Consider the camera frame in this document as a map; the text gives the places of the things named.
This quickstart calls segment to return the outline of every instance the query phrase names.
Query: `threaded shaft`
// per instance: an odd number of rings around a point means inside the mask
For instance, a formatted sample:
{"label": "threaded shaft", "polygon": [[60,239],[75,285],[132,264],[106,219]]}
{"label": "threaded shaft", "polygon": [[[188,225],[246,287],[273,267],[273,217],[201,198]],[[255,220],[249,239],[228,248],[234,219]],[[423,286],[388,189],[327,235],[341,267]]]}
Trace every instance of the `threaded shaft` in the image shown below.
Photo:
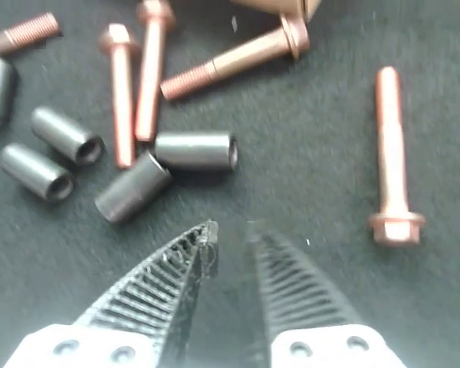
{"label": "threaded shaft", "polygon": [[51,13],[39,15],[5,30],[9,41],[16,47],[33,44],[43,38],[60,33],[60,26]]}
{"label": "threaded shaft", "polygon": [[160,89],[167,100],[174,100],[207,86],[216,79],[215,65],[209,61],[163,81]]}

